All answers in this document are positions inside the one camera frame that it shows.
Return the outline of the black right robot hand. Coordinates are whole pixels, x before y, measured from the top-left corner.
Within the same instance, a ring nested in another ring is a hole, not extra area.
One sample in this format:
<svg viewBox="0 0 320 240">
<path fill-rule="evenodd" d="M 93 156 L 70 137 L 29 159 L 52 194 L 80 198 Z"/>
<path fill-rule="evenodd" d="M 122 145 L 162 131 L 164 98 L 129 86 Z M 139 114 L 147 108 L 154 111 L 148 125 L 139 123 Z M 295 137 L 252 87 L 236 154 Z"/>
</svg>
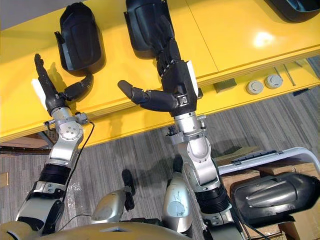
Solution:
<svg viewBox="0 0 320 240">
<path fill-rule="evenodd" d="M 117 83 L 118 88 L 133 103 L 150 111 L 169 112 L 172 117 L 194 112 L 199 89 L 192 81 L 188 63 L 181 59 L 172 25 L 164 15 L 155 22 L 150 46 L 155 54 L 162 90 L 144 91 L 125 80 Z"/>
</svg>

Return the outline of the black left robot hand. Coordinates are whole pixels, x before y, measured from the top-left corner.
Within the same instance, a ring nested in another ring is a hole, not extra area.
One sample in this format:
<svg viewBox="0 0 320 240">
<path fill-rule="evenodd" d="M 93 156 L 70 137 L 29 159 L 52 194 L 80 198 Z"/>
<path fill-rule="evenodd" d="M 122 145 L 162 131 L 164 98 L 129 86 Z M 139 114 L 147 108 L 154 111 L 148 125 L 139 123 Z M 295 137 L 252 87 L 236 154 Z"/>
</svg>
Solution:
<svg viewBox="0 0 320 240">
<path fill-rule="evenodd" d="M 88 74 L 84 79 L 68 86 L 63 92 L 58 92 L 44 68 L 41 55 L 34 55 L 34 64 L 38 74 L 38 81 L 45 95 L 45 106 L 50 116 L 58 108 L 68 108 L 67 102 L 74 102 L 84 98 L 93 86 L 94 77 Z"/>
</svg>

